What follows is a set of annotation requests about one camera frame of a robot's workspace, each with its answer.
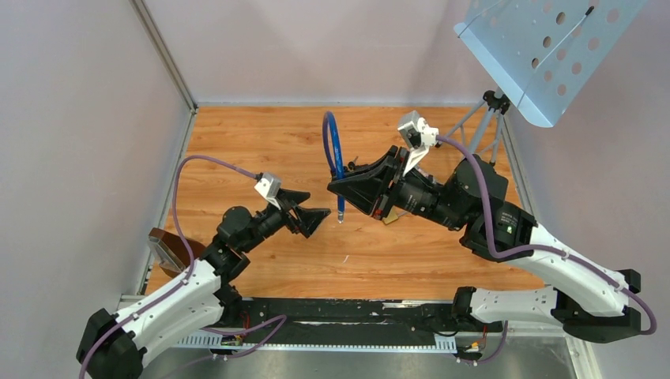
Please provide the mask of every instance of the tripod stand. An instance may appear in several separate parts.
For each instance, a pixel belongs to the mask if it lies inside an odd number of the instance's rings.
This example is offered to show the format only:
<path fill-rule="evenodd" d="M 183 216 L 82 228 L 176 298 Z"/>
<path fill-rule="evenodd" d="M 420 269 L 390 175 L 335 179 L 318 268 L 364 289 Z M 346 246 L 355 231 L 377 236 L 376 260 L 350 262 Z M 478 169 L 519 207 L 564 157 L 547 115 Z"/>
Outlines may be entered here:
<path fill-rule="evenodd" d="M 463 125 L 472 117 L 473 114 L 475 114 L 475 112 L 477 112 L 477 110 L 483 107 L 484 104 L 488 105 L 486 114 L 482 118 L 479 126 L 477 126 L 477 130 L 475 131 L 475 135 L 472 136 L 470 144 L 466 144 L 465 129 L 463 128 Z M 491 150 L 491 160 L 489 160 L 489 163 L 491 165 L 495 165 L 495 159 L 498 156 L 498 146 L 500 144 L 500 137 L 503 132 L 501 125 L 503 122 L 505 122 L 503 120 L 503 115 L 507 112 L 508 109 L 510 109 L 510 99 L 507 98 L 507 96 L 503 93 L 500 87 L 498 87 L 495 91 L 486 91 L 482 96 L 482 99 L 479 101 L 479 103 L 477 103 L 474 107 L 472 107 L 472 109 L 468 112 L 468 114 L 466 114 L 465 117 L 462 118 L 461 121 L 459 121 L 456 124 L 456 126 L 451 128 L 451 130 L 445 134 L 445 137 L 451 137 L 452 134 L 456 133 L 456 131 L 460 129 L 461 139 L 463 141 L 463 144 L 468 146 L 468 150 L 473 154 L 477 152 L 480 155 L 483 152 Z M 486 131 L 486 128 L 488 128 L 488 124 L 489 122 L 491 122 L 493 116 L 496 117 L 495 139 L 490 145 L 488 145 L 486 148 L 481 149 L 478 152 L 477 147 L 479 147 L 482 137 L 484 136 L 484 132 Z M 442 143 L 438 143 L 435 146 L 440 147 L 441 145 Z"/>

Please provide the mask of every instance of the gray tripod leg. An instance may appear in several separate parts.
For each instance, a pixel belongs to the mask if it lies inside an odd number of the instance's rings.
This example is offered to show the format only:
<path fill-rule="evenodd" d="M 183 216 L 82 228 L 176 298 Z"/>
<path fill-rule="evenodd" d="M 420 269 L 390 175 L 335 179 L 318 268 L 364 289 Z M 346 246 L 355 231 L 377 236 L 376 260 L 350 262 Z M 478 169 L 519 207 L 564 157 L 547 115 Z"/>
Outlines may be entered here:
<path fill-rule="evenodd" d="M 480 142 L 482 137 L 484 136 L 484 132 L 486 132 L 486 128 L 488 128 L 489 122 L 491 122 L 491 119 L 493 118 L 493 114 L 495 113 L 495 109 L 489 108 L 486 111 L 486 114 L 484 115 L 484 118 L 482 118 L 482 121 L 480 122 L 480 125 L 477 126 L 477 130 L 475 131 L 475 135 L 472 136 L 472 140 L 470 140 L 470 145 L 468 146 L 468 151 L 471 153 L 475 153 L 477 151 L 477 147 L 479 147 Z"/>
<path fill-rule="evenodd" d="M 486 103 L 484 99 L 481 99 L 474 107 L 470 108 L 470 111 L 461 118 L 461 121 L 459 121 L 453 128 L 451 128 L 450 131 L 446 132 L 444 137 L 451 137 L 452 134 L 456 133 L 456 130 L 461 130 L 461 141 L 463 144 L 466 144 L 465 142 L 465 130 L 463 129 L 463 125 L 472 117 L 475 112 L 477 112 L 483 105 Z M 436 144 L 437 147 L 442 146 L 442 142 L 438 142 Z"/>
<path fill-rule="evenodd" d="M 498 146 L 500 145 L 500 137 L 503 135 L 503 114 L 498 113 L 495 123 L 495 140 L 493 141 L 493 149 L 491 150 L 491 160 L 489 163 L 495 165 L 495 160 L 498 158 Z"/>

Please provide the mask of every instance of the wooden floor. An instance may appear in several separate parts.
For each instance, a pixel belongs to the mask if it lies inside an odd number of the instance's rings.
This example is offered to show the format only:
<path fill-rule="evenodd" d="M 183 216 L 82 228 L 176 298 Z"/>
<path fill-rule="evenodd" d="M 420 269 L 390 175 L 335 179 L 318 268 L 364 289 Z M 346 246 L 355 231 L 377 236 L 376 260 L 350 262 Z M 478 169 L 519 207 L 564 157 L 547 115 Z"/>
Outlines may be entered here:
<path fill-rule="evenodd" d="M 310 239 L 282 230 L 250 254 L 250 266 L 234 282 L 243 296 L 317 298 L 452 299 L 457 287 L 496 290 L 542 286 L 535 276 L 497 265 L 461 247 L 460 232 L 416 216 L 385 226 L 348 205 L 337 223 L 336 197 L 326 191 L 329 168 L 323 152 L 324 111 L 337 118 L 345 162 L 359 156 L 370 163 L 392 144 L 404 146 L 399 118 L 414 108 L 400 107 L 204 107 L 200 108 L 188 154 L 206 154 L 252 172 L 271 172 L 283 188 L 311 192 L 306 207 L 333 213 Z M 417 108 L 444 133 L 467 108 Z M 466 126 L 476 128 L 481 113 Z M 483 143 L 493 138 L 489 128 Z M 461 160 L 453 148 L 433 148 L 421 167 L 443 182 Z M 510 179 L 508 200 L 518 196 L 501 146 L 496 170 Z M 252 213 L 265 207 L 254 182 L 214 163 L 195 161 L 183 172 L 178 214 L 187 236 L 207 244 L 222 214 L 244 205 Z M 173 229 L 171 217 L 166 228 Z M 154 269 L 148 293 L 168 281 Z"/>

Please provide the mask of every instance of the perforated metal plate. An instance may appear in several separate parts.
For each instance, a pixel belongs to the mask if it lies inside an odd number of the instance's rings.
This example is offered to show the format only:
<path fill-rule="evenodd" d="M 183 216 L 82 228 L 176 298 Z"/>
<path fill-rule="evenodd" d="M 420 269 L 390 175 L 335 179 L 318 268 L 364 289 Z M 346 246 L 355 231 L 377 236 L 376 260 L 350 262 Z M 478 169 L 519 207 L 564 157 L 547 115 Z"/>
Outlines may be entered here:
<path fill-rule="evenodd" d="M 219 350 L 246 350 L 254 346 L 253 343 L 244 343 L 241 346 L 222 345 L 224 339 L 214 333 L 197 331 L 180 340 L 175 347 Z M 291 343 L 267 343 L 258 350 L 282 351 L 363 351 L 374 353 L 456 353 L 456 339 L 454 337 L 435 336 L 435 345 L 431 346 L 380 346 L 380 345 L 315 345 Z"/>
<path fill-rule="evenodd" d="M 472 0 L 454 31 L 528 122 L 552 127 L 645 3 Z"/>

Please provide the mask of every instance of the white wall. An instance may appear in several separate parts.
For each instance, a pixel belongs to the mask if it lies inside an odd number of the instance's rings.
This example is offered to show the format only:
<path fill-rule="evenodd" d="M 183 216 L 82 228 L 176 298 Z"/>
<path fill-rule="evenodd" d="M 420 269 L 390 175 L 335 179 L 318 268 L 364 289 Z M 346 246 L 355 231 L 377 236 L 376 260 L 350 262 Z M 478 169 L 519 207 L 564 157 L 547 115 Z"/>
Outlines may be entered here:
<path fill-rule="evenodd" d="M 475 103 L 465 0 L 146 0 L 198 102 Z"/>
<path fill-rule="evenodd" d="M 659 319 L 652 337 L 595 346 L 607 379 L 670 370 L 668 19 L 670 3 L 650 0 L 553 129 L 512 114 L 540 220 L 595 261 L 637 269 Z"/>
<path fill-rule="evenodd" d="M 132 291 L 188 112 L 128 1 L 0 1 L 0 377 L 75 377 Z"/>

